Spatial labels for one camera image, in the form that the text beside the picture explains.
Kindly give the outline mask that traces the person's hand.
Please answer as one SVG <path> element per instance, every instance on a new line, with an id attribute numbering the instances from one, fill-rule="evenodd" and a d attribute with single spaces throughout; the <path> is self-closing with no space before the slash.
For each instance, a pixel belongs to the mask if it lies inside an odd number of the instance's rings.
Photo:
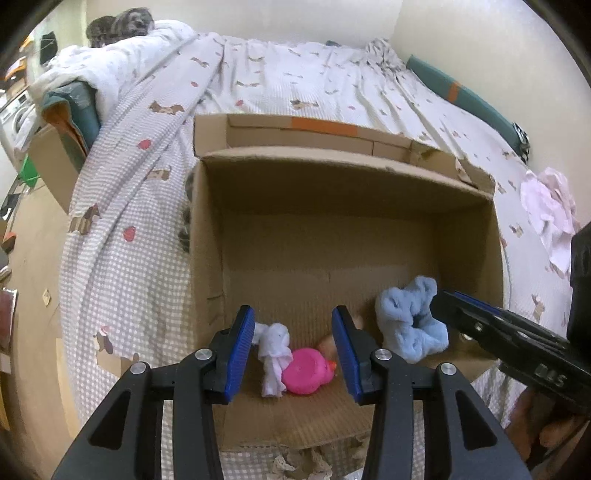
<path id="1" fill-rule="evenodd" d="M 574 415 L 560 405 L 527 387 L 519 396 L 505 431 L 523 461 L 527 461 L 535 445 L 554 450 L 588 423 L 586 416 Z"/>

